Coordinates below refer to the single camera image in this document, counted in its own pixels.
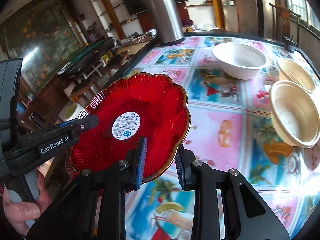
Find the person's left hand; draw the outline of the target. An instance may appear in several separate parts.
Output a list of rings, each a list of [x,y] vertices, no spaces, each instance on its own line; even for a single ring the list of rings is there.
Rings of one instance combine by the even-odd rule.
[[[14,229],[23,237],[27,235],[27,232],[29,230],[25,221],[38,219],[40,215],[46,210],[46,208],[52,203],[52,199],[45,187],[44,176],[39,170],[37,170],[37,188],[40,195],[36,203],[13,203],[7,191],[7,187],[4,188],[4,213]]]

